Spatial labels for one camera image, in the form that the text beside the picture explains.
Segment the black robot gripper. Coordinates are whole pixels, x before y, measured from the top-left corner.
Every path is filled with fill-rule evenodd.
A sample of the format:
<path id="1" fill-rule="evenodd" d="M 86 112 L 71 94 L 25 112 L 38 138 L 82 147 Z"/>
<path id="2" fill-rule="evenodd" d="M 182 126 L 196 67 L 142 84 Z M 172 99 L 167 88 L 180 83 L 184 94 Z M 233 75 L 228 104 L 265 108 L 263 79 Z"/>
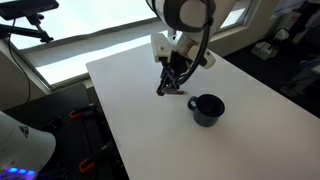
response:
<path id="1" fill-rule="evenodd" d="M 179 91 L 180 86 L 174 82 L 183 84 L 188 80 L 187 74 L 193 61 L 176 51 L 172 51 L 170 58 L 162 59 L 161 64 L 163 69 L 156 93 L 159 96 L 164 96 L 165 92 Z"/>

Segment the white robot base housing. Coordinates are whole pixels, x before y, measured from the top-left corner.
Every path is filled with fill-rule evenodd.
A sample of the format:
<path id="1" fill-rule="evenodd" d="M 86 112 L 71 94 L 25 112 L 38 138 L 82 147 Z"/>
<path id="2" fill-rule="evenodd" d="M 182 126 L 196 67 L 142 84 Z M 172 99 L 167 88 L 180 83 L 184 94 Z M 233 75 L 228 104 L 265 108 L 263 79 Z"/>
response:
<path id="1" fill-rule="evenodd" d="M 0 112 L 0 180 L 35 180 L 55 148 L 51 133 Z"/>

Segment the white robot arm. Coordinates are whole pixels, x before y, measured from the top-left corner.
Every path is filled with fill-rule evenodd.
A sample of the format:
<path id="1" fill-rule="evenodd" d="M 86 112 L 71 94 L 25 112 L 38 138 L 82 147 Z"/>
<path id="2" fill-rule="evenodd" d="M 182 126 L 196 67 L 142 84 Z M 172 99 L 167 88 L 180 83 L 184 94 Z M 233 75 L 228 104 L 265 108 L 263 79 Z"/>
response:
<path id="1" fill-rule="evenodd" d="M 179 94 L 180 87 L 201 66 L 209 69 L 215 58 L 208 49 L 237 0 L 145 0 L 154 14 L 180 35 L 151 35 L 154 61 L 162 65 L 159 96 Z"/>

